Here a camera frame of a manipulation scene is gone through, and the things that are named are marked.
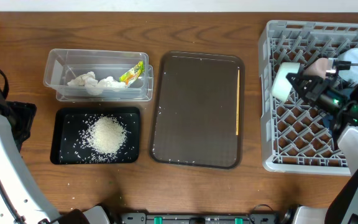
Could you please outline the mint green bowl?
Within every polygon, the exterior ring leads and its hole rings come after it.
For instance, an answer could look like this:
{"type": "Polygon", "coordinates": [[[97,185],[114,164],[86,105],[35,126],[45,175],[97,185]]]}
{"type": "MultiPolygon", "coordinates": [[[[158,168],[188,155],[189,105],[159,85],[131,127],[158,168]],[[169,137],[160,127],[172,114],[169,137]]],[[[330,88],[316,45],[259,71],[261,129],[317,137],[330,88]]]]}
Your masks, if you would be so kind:
{"type": "Polygon", "coordinates": [[[300,63],[295,62],[284,62],[281,64],[271,89],[273,97],[282,102],[287,101],[292,89],[291,83],[287,80],[287,75],[289,73],[298,73],[300,65],[300,63]]]}

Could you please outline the pink plastic cup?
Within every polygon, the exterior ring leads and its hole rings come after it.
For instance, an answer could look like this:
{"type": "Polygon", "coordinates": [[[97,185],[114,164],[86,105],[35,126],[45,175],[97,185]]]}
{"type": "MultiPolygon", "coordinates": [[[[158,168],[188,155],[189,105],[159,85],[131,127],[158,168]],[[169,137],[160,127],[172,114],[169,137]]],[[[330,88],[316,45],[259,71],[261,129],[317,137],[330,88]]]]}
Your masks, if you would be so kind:
{"type": "Polygon", "coordinates": [[[336,72],[334,61],[333,58],[319,58],[305,69],[303,75],[317,76],[322,79],[332,76],[336,72]]]}

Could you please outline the light blue small bowl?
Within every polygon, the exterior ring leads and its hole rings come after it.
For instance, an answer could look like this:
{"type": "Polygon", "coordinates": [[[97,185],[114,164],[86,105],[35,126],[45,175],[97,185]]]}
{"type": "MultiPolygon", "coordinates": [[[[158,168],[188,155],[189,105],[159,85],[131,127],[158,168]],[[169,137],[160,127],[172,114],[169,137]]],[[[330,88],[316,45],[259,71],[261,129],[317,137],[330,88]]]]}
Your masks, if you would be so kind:
{"type": "MultiPolygon", "coordinates": [[[[358,64],[358,48],[349,49],[337,57],[339,61],[358,64]]],[[[358,84],[358,66],[351,66],[348,70],[339,71],[339,77],[348,82],[350,86],[358,84]]]]}

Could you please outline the wooden chopstick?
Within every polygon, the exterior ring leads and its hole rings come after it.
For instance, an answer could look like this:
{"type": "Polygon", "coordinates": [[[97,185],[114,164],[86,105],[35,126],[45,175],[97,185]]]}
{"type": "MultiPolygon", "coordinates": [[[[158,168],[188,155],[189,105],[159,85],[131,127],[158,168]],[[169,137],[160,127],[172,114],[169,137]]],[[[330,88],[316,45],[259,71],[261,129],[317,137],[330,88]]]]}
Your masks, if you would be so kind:
{"type": "Polygon", "coordinates": [[[240,70],[237,70],[237,89],[236,89],[236,136],[239,135],[239,104],[240,104],[240,70]]]}

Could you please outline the green yellow snack wrapper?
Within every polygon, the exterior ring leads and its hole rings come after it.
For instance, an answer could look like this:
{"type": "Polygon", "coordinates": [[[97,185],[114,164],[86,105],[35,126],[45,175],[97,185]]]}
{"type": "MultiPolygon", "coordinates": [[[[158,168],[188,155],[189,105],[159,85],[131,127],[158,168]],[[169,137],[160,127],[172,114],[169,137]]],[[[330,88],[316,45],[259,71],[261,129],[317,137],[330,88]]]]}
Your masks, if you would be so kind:
{"type": "Polygon", "coordinates": [[[125,83],[126,87],[129,87],[138,79],[138,77],[144,72],[144,70],[144,62],[140,61],[126,73],[121,75],[119,77],[119,81],[125,83]]]}

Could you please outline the white tissue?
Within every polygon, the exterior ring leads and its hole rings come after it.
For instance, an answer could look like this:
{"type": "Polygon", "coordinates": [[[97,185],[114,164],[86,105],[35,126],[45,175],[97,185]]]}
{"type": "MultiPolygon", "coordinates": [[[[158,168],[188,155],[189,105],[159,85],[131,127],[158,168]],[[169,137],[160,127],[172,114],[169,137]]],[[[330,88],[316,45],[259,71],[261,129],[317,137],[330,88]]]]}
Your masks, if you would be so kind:
{"type": "Polygon", "coordinates": [[[107,88],[125,88],[124,82],[119,82],[113,77],[97,80],[94,72],[80,75],[67,83],[68,86],[83,86],[90,95],[100,95],[107,88]]]}

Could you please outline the dark blue plate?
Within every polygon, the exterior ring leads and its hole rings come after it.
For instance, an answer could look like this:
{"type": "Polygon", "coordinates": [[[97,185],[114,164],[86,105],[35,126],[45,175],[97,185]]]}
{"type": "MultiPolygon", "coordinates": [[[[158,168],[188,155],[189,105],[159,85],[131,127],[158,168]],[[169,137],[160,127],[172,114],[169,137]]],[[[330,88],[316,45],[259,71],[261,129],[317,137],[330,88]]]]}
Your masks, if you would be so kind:
{"type": "Polygon", "coordinates": [[[333,139],[337,139],[344,128],[350,124],[358,126],[358,90],[356,88],[346,88],[339,91],[341,97],[333,99],[340,106],[323,118],[323,125],[329,129],[333,139]]]}

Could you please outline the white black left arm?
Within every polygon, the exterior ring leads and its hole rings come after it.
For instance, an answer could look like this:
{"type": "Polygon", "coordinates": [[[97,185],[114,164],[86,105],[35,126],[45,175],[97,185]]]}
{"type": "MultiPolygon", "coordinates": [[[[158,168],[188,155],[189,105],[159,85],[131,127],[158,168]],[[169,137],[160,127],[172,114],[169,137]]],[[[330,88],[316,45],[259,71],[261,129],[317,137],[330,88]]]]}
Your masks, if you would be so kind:
{"type": "Polygon", "coordinates": [[[6,82],[0,87],[0,223],[113,223],[100,205],[62,215],[49,202],[20,154],[23,142],[30,137],[37,107],[7,101],[8,93],[6,82]]]}

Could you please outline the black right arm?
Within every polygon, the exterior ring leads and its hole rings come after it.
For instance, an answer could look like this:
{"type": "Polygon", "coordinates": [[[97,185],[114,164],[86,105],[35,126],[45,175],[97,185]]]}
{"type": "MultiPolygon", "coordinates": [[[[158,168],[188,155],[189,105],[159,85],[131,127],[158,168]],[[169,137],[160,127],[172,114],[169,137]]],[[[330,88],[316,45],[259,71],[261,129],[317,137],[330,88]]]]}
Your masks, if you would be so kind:
{"type": "Polygon", "coordinates": [[[351,172],[351,178],[327,209],[300,206],[292,222],[358,223],[358,84],[350,96],[345,96],[319,76],[289,73],[286,78],[307,103],[332,115],[333,139],[351,172]]]}

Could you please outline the grey dishwasher rack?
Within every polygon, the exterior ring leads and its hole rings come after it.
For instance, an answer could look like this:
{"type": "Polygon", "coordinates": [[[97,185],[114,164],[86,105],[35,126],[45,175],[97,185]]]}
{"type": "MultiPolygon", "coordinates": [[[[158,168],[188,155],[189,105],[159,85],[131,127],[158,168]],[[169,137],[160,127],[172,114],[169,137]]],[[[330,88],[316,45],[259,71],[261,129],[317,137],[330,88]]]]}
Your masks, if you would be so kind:
{"type": "Polygon", "coordinates": [[[358,48],[358,24],[272,20],[258,46],[263,167],[270,172],[349,176],[344,154],[334,148],[323,124],[325,112],[306,104],[294,91],[282,102],[272,96],[271,88],[283,62],[305,68],[320,57],[358,48]]]}

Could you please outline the dark brown serving tray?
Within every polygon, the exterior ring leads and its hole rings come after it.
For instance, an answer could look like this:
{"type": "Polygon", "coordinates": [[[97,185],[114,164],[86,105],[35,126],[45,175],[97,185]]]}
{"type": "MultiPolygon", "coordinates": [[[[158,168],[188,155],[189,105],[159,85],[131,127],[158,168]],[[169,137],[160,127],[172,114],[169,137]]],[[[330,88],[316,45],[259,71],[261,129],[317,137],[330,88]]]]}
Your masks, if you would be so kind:
{"type": "Polygon", "coordinates": [[[171,51],[161,60],[150,156],[165,164],[233,169],[242,158],[244,62],[233,55],[171,51]],[[236,136],[237,70],[240,70],[236,136]]]}

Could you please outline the clear plastic bin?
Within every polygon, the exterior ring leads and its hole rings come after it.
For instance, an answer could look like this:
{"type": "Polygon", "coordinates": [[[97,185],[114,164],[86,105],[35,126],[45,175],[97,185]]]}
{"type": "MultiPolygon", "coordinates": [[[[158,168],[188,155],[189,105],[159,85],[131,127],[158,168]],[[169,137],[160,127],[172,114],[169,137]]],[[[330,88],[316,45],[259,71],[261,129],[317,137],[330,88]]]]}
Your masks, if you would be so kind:
{"type": "Polygon", "coordinates": [[[44,85],[57,91],[88,72],[94,72],[97,80],[113,77],[119,81],[121,75],[140,61],[144,62],[145,69],[150,65],[149,56],[143,52],[53,49],[45,67],[44,85]]]}

